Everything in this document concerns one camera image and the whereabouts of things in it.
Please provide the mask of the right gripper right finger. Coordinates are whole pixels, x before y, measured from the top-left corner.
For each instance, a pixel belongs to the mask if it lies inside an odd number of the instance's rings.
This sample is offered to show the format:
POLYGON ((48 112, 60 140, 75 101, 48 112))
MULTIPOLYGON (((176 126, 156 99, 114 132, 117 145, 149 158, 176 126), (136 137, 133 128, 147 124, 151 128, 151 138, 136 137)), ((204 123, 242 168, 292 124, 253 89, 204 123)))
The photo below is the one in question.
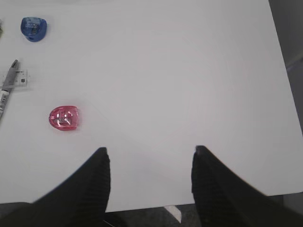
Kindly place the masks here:
POLYGON ((301 227, 303 216, 246 183, 207 147, 196 146, 192 194, 204 227, 301 227))

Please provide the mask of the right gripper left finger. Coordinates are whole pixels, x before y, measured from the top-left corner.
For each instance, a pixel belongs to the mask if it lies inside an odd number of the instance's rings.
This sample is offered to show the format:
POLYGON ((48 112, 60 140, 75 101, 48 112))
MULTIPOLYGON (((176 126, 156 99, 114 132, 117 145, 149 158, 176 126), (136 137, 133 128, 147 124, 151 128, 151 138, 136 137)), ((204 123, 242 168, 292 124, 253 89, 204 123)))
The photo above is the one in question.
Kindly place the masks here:
POLYGON ((2 227, 101 227, 111 189, 110 160, 99 148, 68 179, 0 219, 2 227))

